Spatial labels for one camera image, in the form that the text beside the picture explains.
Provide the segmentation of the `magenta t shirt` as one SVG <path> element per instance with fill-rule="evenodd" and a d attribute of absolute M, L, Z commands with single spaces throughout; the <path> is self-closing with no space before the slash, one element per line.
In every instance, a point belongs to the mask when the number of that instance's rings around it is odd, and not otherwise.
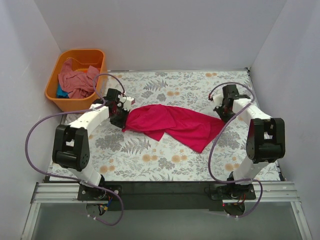
<path fill-rule="evenodd" d="M 191 150 L 202 153 L 224 126 L 219 118 L 187 108 L 151 104 L 132 110 L 122 131 L 143 133 L 156 141 L 166 133 Z"/>

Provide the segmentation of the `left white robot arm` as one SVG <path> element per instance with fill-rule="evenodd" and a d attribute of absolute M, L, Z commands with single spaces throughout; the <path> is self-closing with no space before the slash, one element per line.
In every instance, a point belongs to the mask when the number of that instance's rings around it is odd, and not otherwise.
<path fill-rule="evenodd" d="M 90 134 L 105 120 L 124 129 L 135 98 L 110 88 L 106 96 L 96 99 L 87 112 L 68 125 L 60 124 L 55 130 L 52 161 L 72 172 L 89 188 L 95 200 L 106 196 L 103 177 L 90 163 Z"/>

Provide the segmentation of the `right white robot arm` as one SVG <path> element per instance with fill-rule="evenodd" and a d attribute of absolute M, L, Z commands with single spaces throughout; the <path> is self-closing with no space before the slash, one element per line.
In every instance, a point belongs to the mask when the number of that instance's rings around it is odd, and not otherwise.
<path fill-rule="evenodd" d="M 227 185 L 227 195 L 232 199 L 243 195 L 244 186 L 254 182 L 263 168 L 282 159 L 286 152 L 284 120 L 264 113 L 254 105 L 255 94 L 240 94 L 237 85 L 236 82 L 222 83 L 221 94 L 210 92 L 208 95 L 225 127 L 237 117 L 241 117 L 248 126 L 246 156 L 240 166 L 227 180 L 214 180 Z"/>

